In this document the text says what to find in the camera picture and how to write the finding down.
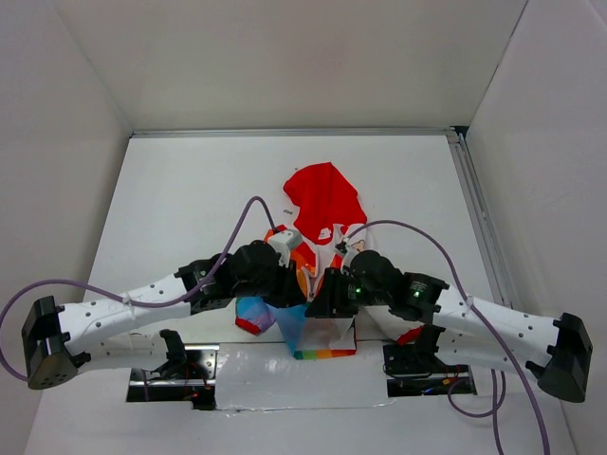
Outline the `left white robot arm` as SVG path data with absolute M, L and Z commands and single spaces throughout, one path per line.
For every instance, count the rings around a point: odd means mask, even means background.
M 50 389 L 80 373 L 126 368 L 143 358 L 153 359 L 144 364 L 146 370 L 180 376 L 187 355 L 176 332 L 161 330 L 161 345 L 155 337 L 130 333 L 222 309 L 235 298 L 259 298 L 278 308 L 305 303 L 291 251 L 289 246 L 254 241 L 122 294 L 64 304 L 51 296 L 38 299 L 21 331 L 28 387 Z

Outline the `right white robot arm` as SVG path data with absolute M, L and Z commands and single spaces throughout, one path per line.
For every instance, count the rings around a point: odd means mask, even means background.
M 586 398 L 592 342 L 581 318 L 519 312 L 474 297 L 420 273 L 401 272 L 372 250 L 346 256 L 328 268 L 305 311 L 314 319 L 349 319 L 362 306 L 384 306 L 399 318 L 423 325 L 414 361 L 425 372 L 441 365 L 469 365 L 522 373 L 562 401 Z

